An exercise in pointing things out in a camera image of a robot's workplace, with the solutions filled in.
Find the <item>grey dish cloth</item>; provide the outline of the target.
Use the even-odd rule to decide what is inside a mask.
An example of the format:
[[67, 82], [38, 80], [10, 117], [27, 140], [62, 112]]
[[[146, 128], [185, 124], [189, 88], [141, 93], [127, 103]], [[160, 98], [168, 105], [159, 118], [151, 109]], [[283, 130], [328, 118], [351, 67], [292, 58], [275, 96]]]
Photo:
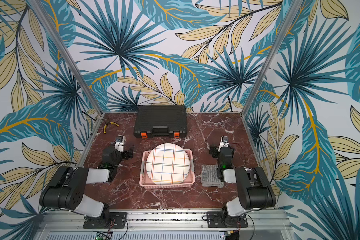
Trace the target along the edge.
[[217, 168], [218, 165], [202, 165], [201, 183], [203, 187], [224, 187], [224, 183], [218, 178]]

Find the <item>plaid striped white plate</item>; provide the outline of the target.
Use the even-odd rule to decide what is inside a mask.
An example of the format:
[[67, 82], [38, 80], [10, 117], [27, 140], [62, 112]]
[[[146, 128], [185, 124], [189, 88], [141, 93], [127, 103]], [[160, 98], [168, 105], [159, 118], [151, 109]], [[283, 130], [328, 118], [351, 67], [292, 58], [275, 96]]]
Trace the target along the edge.
[[155, 147], [147, 159], [147, 168], [151, 167], [151, 178], [159, 172], [164, 174], [187, 175], [189, 158], [185, 150], [175, 144], [165, 143]]

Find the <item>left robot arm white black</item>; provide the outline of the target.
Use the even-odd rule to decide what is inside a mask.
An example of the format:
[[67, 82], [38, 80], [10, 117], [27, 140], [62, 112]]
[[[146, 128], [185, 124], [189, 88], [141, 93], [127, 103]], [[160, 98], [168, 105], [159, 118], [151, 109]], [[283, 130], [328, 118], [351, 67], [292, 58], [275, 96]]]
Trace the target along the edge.
[[102, 162], [97, 168], [58, 168], [42, 191], [40, 205], [82, 215], [86, 224], [93, 227], [107, 227], [116, 221], [111, 217], [109, 205], [86, 196], [86, 185], [112, 182], [119, 164], [133, 157], [133, 148], [120, 151], [118, 147], [110, 145], [103, 150]]

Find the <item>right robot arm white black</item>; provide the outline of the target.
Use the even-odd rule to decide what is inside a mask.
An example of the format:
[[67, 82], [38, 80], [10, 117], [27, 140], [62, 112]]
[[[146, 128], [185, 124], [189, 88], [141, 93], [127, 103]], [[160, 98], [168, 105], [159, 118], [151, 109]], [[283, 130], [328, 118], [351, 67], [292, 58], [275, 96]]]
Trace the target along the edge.
[[211, 147], [210, 154], [217, 159], [217, 167], [212, 172], [219, 184], [236, 184], [238, 196], [226, 202], [219, 212], [208, 212], [210, 228], [234, 227], [246, 222], [246, 213], [273, 208], [275, 193], [261, 167], [234, 168], [232, 160], [235, 150], [230, 146]]

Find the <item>pink plastic basket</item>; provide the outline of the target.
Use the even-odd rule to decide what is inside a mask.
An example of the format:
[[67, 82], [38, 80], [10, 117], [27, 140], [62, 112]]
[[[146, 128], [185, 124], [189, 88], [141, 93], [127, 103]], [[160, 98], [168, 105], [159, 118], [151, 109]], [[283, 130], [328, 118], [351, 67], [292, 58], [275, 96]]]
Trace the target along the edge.
[[191, 150], [185, 150], [189, 158], [189, 168], [187, 175], [175, 175], [175, 174], [164, 174], [159, 172], [154, 174], [151, 178], [151, 167], [147, 168], [147, 159], [151, 151], [143, 152], [143, 158], [141, 162], [141, 172], [139, 184], [145, 189], [169, 189], [169, 188], [189, 188], [195, 181], [195, 168], [193, 160], [193, 152]]

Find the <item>black tool case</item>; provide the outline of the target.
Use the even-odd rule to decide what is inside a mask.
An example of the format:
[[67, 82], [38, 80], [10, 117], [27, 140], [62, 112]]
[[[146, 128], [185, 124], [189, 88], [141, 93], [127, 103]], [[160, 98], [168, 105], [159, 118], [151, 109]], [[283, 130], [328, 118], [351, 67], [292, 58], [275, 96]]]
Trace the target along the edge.
[[183, 105], [142, 105], [138, 108], [134, 136], [184, 138], [188, 134], [187, 111]]

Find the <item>yellow handled pliers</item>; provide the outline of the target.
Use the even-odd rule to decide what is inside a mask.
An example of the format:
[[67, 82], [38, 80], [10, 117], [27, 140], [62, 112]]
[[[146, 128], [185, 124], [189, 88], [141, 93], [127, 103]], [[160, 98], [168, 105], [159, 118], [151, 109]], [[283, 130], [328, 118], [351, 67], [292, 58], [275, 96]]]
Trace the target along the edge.
[[120, 125], [119, 125], [118, 123], [111, 122], [110, 120], [106, 120], [106, 121], [105, 121], [104, 128], [103, 128], [103, 133], [104, 133], [104, 134], [107, 133], [107, 127], [108, 127], [108, 126], [116, 126], [116, 127], [119, 127]]

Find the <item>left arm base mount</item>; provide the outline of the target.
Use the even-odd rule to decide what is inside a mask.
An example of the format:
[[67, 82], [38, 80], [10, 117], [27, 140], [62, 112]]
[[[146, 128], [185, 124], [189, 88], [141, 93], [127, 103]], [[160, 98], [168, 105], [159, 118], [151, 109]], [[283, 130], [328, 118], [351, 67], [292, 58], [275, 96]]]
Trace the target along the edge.
[[126, 219], [126, 212], [110, 212], [98, 218], [85, 217], [83, 229], [123, 229]]

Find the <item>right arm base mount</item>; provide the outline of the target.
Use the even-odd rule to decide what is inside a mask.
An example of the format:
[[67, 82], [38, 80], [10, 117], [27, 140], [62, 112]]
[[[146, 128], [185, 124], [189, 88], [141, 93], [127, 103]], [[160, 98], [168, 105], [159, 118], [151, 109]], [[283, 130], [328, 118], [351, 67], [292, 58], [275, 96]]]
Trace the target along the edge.
[[246, 216], [231, 217], [226, 213], [212, 211], [207, 212], [208, 228], [247, 228]]

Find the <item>aluminium front rail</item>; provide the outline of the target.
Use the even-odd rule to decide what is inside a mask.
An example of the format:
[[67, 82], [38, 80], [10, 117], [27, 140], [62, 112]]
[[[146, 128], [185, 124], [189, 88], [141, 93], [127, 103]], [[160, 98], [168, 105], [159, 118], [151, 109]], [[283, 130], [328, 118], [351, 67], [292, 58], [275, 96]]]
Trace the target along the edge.
[[112, 232], [111, 240], [293, 240], [294, 230], [284, 210], [246, 214], [247, 228], [208, 228], [213, 209], [123, 210], [123, 229], [83, 229], [84, 218], [70, 212], [49, 212], [35, 240], [94, 240], [96, 232]]

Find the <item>right aluminium frame post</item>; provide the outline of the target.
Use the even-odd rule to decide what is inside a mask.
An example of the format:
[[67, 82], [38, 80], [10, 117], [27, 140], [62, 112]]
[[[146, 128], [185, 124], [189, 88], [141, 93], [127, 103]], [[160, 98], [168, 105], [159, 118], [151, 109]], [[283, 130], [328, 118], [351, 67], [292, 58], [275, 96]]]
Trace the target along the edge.
[[291, 6], [289, 8], [289, 11], [286, 14], [286, 17], [284, 18], [282, 24], [281, 24], [281, 28], [280, 31], [278, 32], [278, 34], [275, 36], [274, 42], [272, 44], [272, 46], [270, 47], [270, 50], [265, 58], [264, 64], [262, 65], [262, 68], [256, 78], [255, 83], [253, 84], [253, 87], [251, 89], [251, 92], [246, 100], [246, 104], [244, 105], [244, 108], [242, 110], [241, 116], [244, 118], [246, 116], [246, 114], [249, 112], [250, 110], [250, 106], [253, 102], [253, 100], [256, 97], [256, 94], [262, 84], [263, 78], [266, 75], [267, 70], [269, 69], [269, 66], [273, 60], [273, 58], [275, 57], [275, 55], [277, 54], [285, 36], [287, 35], [287, 32], [289, 30], [290, 25], [292, 24], [295, 16], [297, 15], [299, 8], [301, 6], [303, 1], [292, 1], [291, 2]]

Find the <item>aluminium frame post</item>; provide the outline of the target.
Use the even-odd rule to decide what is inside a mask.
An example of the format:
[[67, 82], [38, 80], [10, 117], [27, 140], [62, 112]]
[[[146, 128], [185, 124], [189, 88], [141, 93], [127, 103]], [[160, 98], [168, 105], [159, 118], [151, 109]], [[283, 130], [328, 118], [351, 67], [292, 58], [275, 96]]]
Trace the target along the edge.
[[286, 17], [284, 18], [282, 24], [281, 24], [281, 28], [280, 31], [278, 32], [278, 34], [275, 36], [274, 42], [272, 44], [272, 46], [270, 47], [270, 50], [265, 58], [264, 64], [262, 65], [262, 68], [256, 78], [255, 83], [253, 84], [253, 87], [251, 89], [251, 92], [246, 100], [246, 104], [244, 105], [244, 108], [242, 110], [241, 116], [244, 118], [246, 116], [246, 114], [249, 112], [250, 110], [250, 106], [253, 102], [253, 100], [256, 97], [256, 94], [262, 84], [263, 78], [266, 75], [267, 70], [269, 69], [269, 66], [273, 60], [273, 58], [275, 57], [275, 55], [277, 54], [285, 36], [287, 35], [287, 32], [289, 30], [290, 25], [292, 24], [295, 16], [297, 15], [299, 8], [301, 6], [303, 1], [292, 1], [291, 2], [291, 6], [289, 8], [289, 11], [286, 14]]
[[82, 91], [85, 93], [85, 95], [88, 97], [88, 100], [92, 107], [95, 109], [98, 115], [102, 115], [103, 111], [100, 108], [98, 102], [94, 98], [93, 94], [91, 93], [88, 85], [86, 84], [80, 70], [78, 69], [74, 59], [70, 55], [65, 43], [63, 42], [63, 39], [61, 38], [60, 34], [56, 30], [56, 27], [53, 26], [53, 21], [49, 17], [47, 11], [42, 5], [42, 1], [36, 1], [36, 0], [30, 0], [28, 1], [32, 9], [35, 11], [36, 16], [42, 23], [42, 25], [45, 27], [47, 33], [50, 35], [52, 41], [57, 47], [57, 50], [61, 53], [62, 58], [65, 60], [65, 63], [68, 65], [70, 70], [72, 71], [72, 74], [78, 81], [79, 85], [82, 88]]

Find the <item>left aluminium frame post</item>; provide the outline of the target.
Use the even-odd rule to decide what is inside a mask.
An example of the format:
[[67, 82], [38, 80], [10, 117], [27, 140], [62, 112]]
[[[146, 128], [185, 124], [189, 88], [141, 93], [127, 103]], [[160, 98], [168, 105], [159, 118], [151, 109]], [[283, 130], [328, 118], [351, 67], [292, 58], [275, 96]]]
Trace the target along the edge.
[[72, 74], [78, 81], [79, 85], [82, 88], [82, 91], [85, 93], [85, 95], [88, 97], [88, 100], [92, 107], [95, 109], [98, 115], [102, 115], [103, 111], [100, 108], [98, 102], [94, 98], [93, 94], [91, 93], [88, 85], [86, 84], [80, 70], [78, 69], [74, 59], [70, 55], [65, 43], [63, 42], [63, 39], [61, 38], [60, 34], [56, 30], [56, 27], [53, 26], [53, 21], [49, 17], [47, 11], [42, 5], [42, 1], [36, 1], [36, 0], [30, 0], [28, 1], [32, 9], [35, 11], [36, 16], [42, 23], [42, 25], [45, 27], [47, 33], [50, 35], [52, 41], [57, 47], [57, 50], [61, 53], [62, 58], [65, 60], [65, 63], [68, 65], [70, 70], [72, 71]]

